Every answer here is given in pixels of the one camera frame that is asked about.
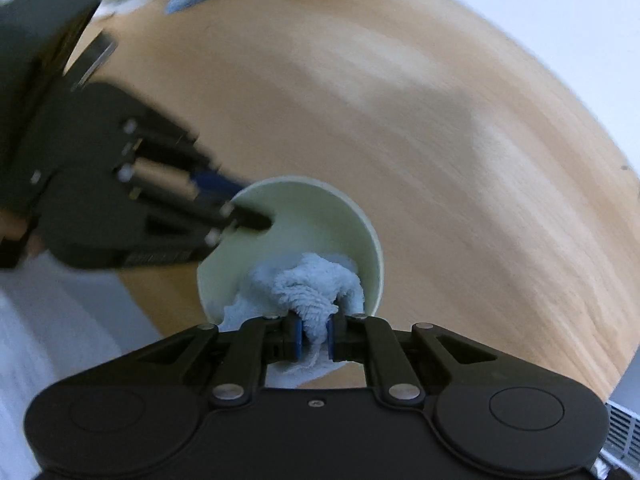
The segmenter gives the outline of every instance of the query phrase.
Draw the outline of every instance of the white cloth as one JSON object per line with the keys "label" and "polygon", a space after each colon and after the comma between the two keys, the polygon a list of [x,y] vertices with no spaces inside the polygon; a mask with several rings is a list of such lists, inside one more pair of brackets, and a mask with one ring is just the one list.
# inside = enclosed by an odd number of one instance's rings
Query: white cloth
{"label": "white cloth", "polygon": [[265,386],[295,388],[322,377],[342,363],[329,361],[326,324],[331,314],[364,312],[364,292],[356,264],[341,254],[286,256],[258,264],[241,283],[234,303],[224,309],[222,332],[238,330],[252,317],[268,312],[302,320],[308,345],[299,363],[276,363],[267,371]]}
{"label": "white cloth", "polygon": [[607,476],[609,476],[609,473],[611,472],[611,468],[609,464],[598,457],[596,462],[593,463],[593,466],[591,466],[590,471],[594,478],[597,478],[598,480],[606,480]]}
{"label": "white cloth", "polygon": [[40,470],[22,432],[37,393],[158,339],[112,272],[78,272],[48,254],[0,271],[0,480]]}

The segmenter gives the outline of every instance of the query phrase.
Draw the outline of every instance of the wooden table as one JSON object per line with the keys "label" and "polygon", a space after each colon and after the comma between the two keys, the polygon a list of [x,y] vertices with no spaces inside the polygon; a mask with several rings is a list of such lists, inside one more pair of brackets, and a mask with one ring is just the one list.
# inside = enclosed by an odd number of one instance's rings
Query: wooden table
{"label": "wooden table", "polygon": [[[395,328],[430,321],[610,393],[640,339],[639,183],[534,58],[451,0],[164,3],[103,24],[120,46],[102,76],[237,174],[348,193]],[[122,278],[164,334],[204,318],[193,267]]]}

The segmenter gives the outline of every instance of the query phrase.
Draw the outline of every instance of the circular cap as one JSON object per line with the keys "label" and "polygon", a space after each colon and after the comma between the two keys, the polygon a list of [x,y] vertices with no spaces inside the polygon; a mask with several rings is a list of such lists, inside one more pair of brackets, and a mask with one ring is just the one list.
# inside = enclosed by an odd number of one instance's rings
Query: circular cap
{"label": "circular cap", "polygon": [[504,474],[587,466],[607,435],[607,410],[588,388],[549,375],[544,386],[450,384],[436,402],[438,431],[469,459]]}
{"label": "circular cap", "polygon": [[240,384],[219,384],[213,388],[213,396],[219,400],[236,400],[244,395],[244,388]]}
{"label": "circular cap", "polygon": [[71,405],[76,426],[91,433],[121,431],[135,424],[145,411],[145,401],[127,390],[96,390]]}
{"label": "circular cap", "polygon": [[221,233],[218,229],[212,229],[204,237],[204,243],[209,247],[215,247],[220,241]]}
{"label": "circular cap", "polygon": [[225,202],[222,206],[220,206],[220,214],[224,218],[228,218],[231,216],[231,213],[234,211],[235,207],[231,202]]}
{"label": "circular cap", "polygon": [[132,165],[123,164],[116,173],[116,176],[120,182],[129,182],[135,174],[136,171],[133,169]]}
{"label": "circular cap", "polygon": [[394,384],[389,395],[398,400],[412,400],[420,395],[420,388],[414,384]]}
{"label": "circular cap", "polygon": [[44,469],[129,477],[184,446],[199,420],[197,398],[184,386],[55,384],[31,403],[24,433]]}
{"label": "circular cap", "polygon": [[[526,409],[522,401],[527,399]],[[515,430],[541,431],[562,419],[562,402],[536,388],[508,388],[496,393],[489,403],[494,417]]]}

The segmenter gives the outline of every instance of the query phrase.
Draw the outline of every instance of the metal screw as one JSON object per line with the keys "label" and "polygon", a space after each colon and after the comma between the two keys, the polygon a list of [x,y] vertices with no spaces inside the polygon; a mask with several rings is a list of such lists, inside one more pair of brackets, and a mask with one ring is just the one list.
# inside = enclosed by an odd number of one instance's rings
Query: metal screw
{"label": "metal screw", "polygon": [[225,202],[222,206],[220,206],[220,214],[223,217],[228,218],[229,216],[231,216],[231,213],[234,211],[234,209],[234,205],[231,202]]}
{"label": "metal screw", "polygon": [[240,384],[225,383],[213,388],[213,396],[219,400],[236,400],[244,395],[244,388]]}
{"label": "metal screw", "polygon": [[206,243],[209,247],[215,247],[219,241],[220,241],[220,231],[218,231],[217,229],[212,229],[204,237],[204,243]]}
{"label": "metal screw", "polygon": [[138,129],[138,121],[135,120],[133,117],[130,117],[129,119],[124,121],[124,124],[122,125],[122,131],[125,132],[127,135],[133,134],[137,129]]}
{"label": "metal screw", "polygon": [[420,395],[420,388],[414,384],[394,384],[389,388],[389,395],[398,400],[412,400]]}
{"label": "metal screw", "polygon": [[135,171],[133,170],[132,165],[123,164],[118,170],[118,173],[116,173],[116,176],[120,182],[128,182],[133,178],[134,173]]}

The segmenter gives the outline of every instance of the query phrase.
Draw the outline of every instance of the metal pin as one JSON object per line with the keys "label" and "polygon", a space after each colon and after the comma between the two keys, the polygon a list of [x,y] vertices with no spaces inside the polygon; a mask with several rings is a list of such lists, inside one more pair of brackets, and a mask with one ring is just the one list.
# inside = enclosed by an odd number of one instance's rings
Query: metal pin
{"label": "metal pin", "polygon": [[219,384],[213,388],[213,396],[219,400],[236,400],[244,395],[244,388],[240,384]]}
{"label": "metal pin", "polygon": [[212,229],[207,233],[204,237],[204,243],[209,247],[215,247],[220,241],[220,231],[217,229]]}
{"label": "metal pin", "polygon": [[398,400],[412,400],[420,395],[420,388],[414,384],[394,384],[389,388],[389,395]]}
{"label": "metal pin", "polygon": [[129,119],[124,121],[124,124],[122,125],[122,131],[125,132],[127,135],[133,134],[137,129],[138,129],[138,121],[135,120],[133,117],[130,117]]}
{"label": "metal pin", "polygon": [[118,172],[116,173],[116,176],[120,182],[128,182],[133,178],[134,174],[135,174],[135,171],[133,170],[132,165],[123,164],[118,170]]}

